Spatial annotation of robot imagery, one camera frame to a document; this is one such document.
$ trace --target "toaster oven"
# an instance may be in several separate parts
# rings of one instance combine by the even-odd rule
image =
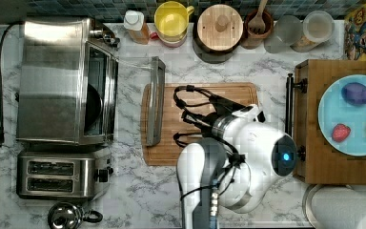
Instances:
[[[17,139],[68,145],[112,141],[116,38],[90,18],[25,23]]]
[[[110,187],[108,148],[29,149],[17,158],[20,198],[92,200]]]

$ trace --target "wooden container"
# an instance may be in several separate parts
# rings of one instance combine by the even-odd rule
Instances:
[[[227,5],[214,5],[201,13],[193,26],[193,49],[204,62],[230,59],[243,33],[239,13]]]
[[[294,92],[293,134],[299,152],[305,153],[294,177],[306,183],[366,185],[366,156],[349,156],[336,150],[321,133],[317,120],[325,91],[351,74],[366,74],[366,61],[307,60],[295,67],[295,83],[308,83],[305,94],[298,89]]]
[[[164,92],[163,116],[161,140],[157,145],[146,146],[147,138],[147,109],[148,109],[148,92],[149,87],[144,91],[142,97],[141,110],[141,142],[142,151],[145,162],[148,165],[175,166],[180,152],[183,148],[176,145],[173,135],[176,133],[200,132],[194,125],[183,122],[181,115],[182,110],[176,107],[173,100],[173,92],[177,86],[186,86],[187,84],[166,84]],[[251,83],[222,83],[222,84],[194,84],[195,87],[201,87],[210,90],[214,94],[221,95],[234,102],[248,106],[250,104],[258,104],[256,88]],[[179,97],[188,104],[197,104],[208,101],[208,98],[198,93],[180,92]],[[190,108],[190,111],[207,115],[214,112],[213,105]],[[196,137],[182,137],[180,140],[186,142],[195,142],[199,140]]]
[[[243,36],[240,41],[240,46],[245,49],[251,50],[257,48],[273,31],[275,26],[275,21],[272,16],[267,12],[263,11],[262,18],[266,24],[266,29],[262,34],[256,34],[248,28],[248,23],[254,19],[257,15],[257,10],[252,11],[246,16],[245,23],[243,24]]]

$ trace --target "kettle lid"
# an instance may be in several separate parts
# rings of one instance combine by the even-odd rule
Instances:
[[[82,219],[82,210],[69,202],[54,204],[48,216],[51,229],[75,229],[82,223]]]

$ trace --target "plastic container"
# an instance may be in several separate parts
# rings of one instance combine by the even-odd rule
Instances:
[[[302,22],[303,35],[291,48],[296,52],[308,52],[329,40],[335,29],[332,16],[325,11],[313,11]]]
[[[142,12],[128,10],[124,17],[124,28],[127,29],[134,42],[147,45],[150,41],[150,30]]]
[[[264,40],[264,49],[269,53],[285,52],[302,36],[301,21],[291,15],[280,17],[274,25],[273,33]]]

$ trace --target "yellow cup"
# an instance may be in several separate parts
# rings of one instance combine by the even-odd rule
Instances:
[[[189,26],[189,16],[194,12],[194,7],[185,8],[178,2],[166,2],[158,7],[155,12],[155,25],[158,36],[170,42],[183,39]]]

